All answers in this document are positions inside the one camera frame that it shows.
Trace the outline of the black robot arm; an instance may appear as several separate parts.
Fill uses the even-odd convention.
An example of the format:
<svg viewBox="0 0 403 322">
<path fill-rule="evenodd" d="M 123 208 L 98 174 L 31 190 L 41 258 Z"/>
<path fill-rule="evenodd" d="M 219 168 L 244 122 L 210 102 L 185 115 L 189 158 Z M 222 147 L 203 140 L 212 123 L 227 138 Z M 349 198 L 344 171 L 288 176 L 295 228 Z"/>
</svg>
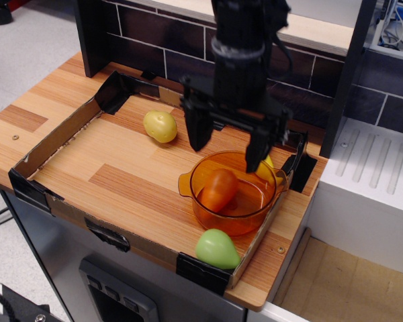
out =
<svg viewBox="0 0 403 322">
<path fill-rule="evenodd" d="M 285 1 L 213 1 L 216 35 L 212 78 L 185 76 L 181 106 L 189 143 L 200 151 L 215 123 L 250 134 L 245 160 L 255 172 L 271 147 L 287 141 L 291 111 L 267 92 L 272 45 L 287 48 L 277 33 L 287 26 Z"/>
</svg>

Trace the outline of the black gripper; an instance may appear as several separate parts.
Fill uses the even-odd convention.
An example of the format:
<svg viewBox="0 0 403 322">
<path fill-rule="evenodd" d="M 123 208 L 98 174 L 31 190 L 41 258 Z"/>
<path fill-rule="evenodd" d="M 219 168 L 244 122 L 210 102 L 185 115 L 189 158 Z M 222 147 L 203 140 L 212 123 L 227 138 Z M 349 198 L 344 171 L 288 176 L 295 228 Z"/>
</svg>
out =
<svg viewBox="0 0 403 322">
<path fill-rule="evenodd" d="M 289 135 L 291 111 L 267 92 L 271 51 L 217 53 L 214 74 L 185 75 L 181 105 L 190 146 L 200 151 L 215 123 L 250 134 L 246 172 L 255 172 L 275 144 Z"/>
</svg>

